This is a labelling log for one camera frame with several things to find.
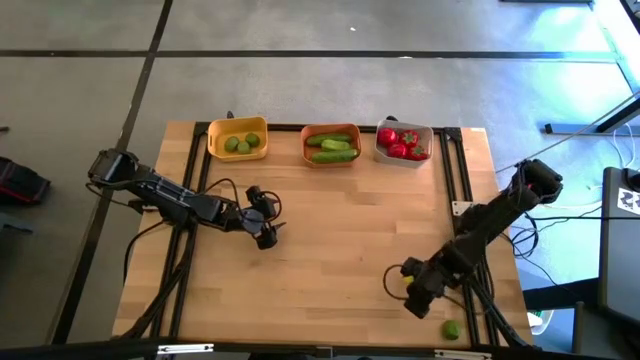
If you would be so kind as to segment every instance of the bowl of cucumbers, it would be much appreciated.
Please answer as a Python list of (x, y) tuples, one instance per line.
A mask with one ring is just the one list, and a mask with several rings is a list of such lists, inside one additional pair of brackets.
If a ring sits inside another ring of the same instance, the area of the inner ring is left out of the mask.
[(222, 161), (267, 155), (267, 121), (261, 116), (216, 120), (209, 125), (208, 133), (209, 153)]
[(300, 138), (302, 157), (312, 168), (348, 167), (360, 156), (360, 130), (354, 124), (308, 125)]

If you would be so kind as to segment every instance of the wooden tabletop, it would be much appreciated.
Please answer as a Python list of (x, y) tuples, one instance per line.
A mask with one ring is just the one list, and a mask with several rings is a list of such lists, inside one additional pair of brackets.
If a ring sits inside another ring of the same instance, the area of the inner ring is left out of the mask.
[[(156, 170), (180, 183), (194, 123), (170, 122)], [(484, 129), (463, 129), (474, 200), (498, 193)], [(382, 274), (408, 256), (428, 259), (452, 238), (440, 146), (419, 170), (376, 163), (374, 136), (362, 134), (362, 155), (352, 168), (310, 169), (300, 155), (297, 132), (270, 132), (269, 153), (257, 161), (212, 160), (208, 183), (229, 177), (244, 190), (253, 184), (276, 192), (283, 202), (278, 244), (258, 250), (246, 233), (199, 227), (179, 337), (184, 340), (385, 347), (466, 347), (464, 310), (437, 299), (423, 320), (387, 296)], [(200, 146), (196, 174), (206, 146)], [(455, 157), (452, 159), (457, 169)], [(461, 193), (459, 179), (458, 193)], [(212, 193), (233, 197), (228, 185)], [(140, 228), (159, 220), (143, 217)], [(155, 296), (171, 233), (160, 228), (142, 237), (133, 252), (113, 333), (129, 329)], [(532, 342), (511, 246), (494, 241), (488, 258), (496, 303), (520, 336)], [(399, 273), (391, 291), (404, 294)], [(462, 299), (459, 290), (447, 293)], [(168, 332), (170, 299), (162, 334)], [(456, 319), (456, 341), (440, 326)], [(480, 337), (487, 341), (484, 319)]]

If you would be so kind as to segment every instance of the concrete floor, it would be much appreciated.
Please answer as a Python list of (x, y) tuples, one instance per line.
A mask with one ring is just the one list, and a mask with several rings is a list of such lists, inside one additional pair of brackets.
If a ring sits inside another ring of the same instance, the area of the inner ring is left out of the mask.
[[(5, 0), (0, 50), (146, 50), (162, 3)], [(584, 5), (185, 0), (173, 5), (160, 48), (606, 52), (602, 26)], [(0, 139), (0, 154), (53, 182), (42, 206), (0, 209), (37, 229), (26, 236), (3, 233), (0, 347), (46, 341), (95, 203), (83, 187), (86, 171), (98, 150), (115, 144), (142, 63), (0, 58), (0, 123), (12, 127)], [(500, 168), (557, 140), (540, 134), (541, 124), (590, 122), (630, 94), (610, 61), (157, 59), (129, 149), (153, 164), (166, 121), (214, 120), (227, 110), (277, 123), (375, 124), (394, 114), (432, 126), (487, 128)], [(541, 157), (565, 176), (559, 204), (599, 198), (586, 185), (599, 184), (604, 167), (619, 165), (609, 141), (574, 139)], [(620, 143), (628, 147), (630, 140)], [(501, 185), (507, 175), (498, 177)], [(111, 207), (71, 341), (109, 337), (124, 249), (138, 222), (134, 212)], [(595, 276), (598, 229), (596, 222), (555, 226), (543, 233), (532, 260), (558, 282)], [(525, 288), (535, 282), (527, 280), (531, 274), (543, 276), (526, 262), (518, 266)]]

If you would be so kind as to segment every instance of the tomato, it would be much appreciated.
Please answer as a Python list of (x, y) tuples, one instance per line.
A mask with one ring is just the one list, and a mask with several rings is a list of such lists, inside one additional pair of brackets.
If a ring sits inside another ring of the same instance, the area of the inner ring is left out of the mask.
[(429, 153), (420, 145), (410, 147), (405, 156), (409, 160), (420, 161), (429, 158)]
[(398, 133), (390, 128), (382, 128), (378, 130), (378, 144), (389, 147), (398, 142)]
[(407, 156), (407, 147), (403, 144), (393, 144), (387, 149), (387, 155), (391, 157), (404, 158)]
[(400, 134), (400, 143), (404, 144), (407, 147), (412, 147), (418, 144), (418, 140), (420, 140), (420, 135), (413, 130), (407, 130)]

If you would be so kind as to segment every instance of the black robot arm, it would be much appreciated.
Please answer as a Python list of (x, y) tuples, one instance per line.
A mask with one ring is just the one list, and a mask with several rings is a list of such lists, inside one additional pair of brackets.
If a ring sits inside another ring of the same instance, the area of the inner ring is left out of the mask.
[(487, 205), (470, 207), (457, 219), (457, 236), (453, 240), (427, 261), (408, 258), (404, 262), (400, 272), (413, 278), (407, 286), (409, 296), (404, 306), (415, 316), (424, 318), (431, 301), (444, 295), (445, 286), (456, 288), (469, 282), (507, 342), (526, 345), (471, 276), (491, 241), (524, 212), (555, 201), (562, 190), (562, 176), (539, 160), (524, 161), (516, 168), (511, 184), (500, 195)]
[(271, 225), (278, 215), (275, 204), (279, 201), (266, 196), (258, 186), (247, 189), (251, 206), (241, 209), (237, 199), (195, 193), (139, 164), (138, 158), (126, 151), (101, 151), (89, 170), (89, 179), (98, 188), (137, 195), (140, 199), (129, 205), (138, 212), (144, 206), (155, 206), (165, 220), (174, 224), (199, 223), (225, 232), (246, 231), (260, 249), (273, 247), (278, 241), (277, 229), (284, 225)]

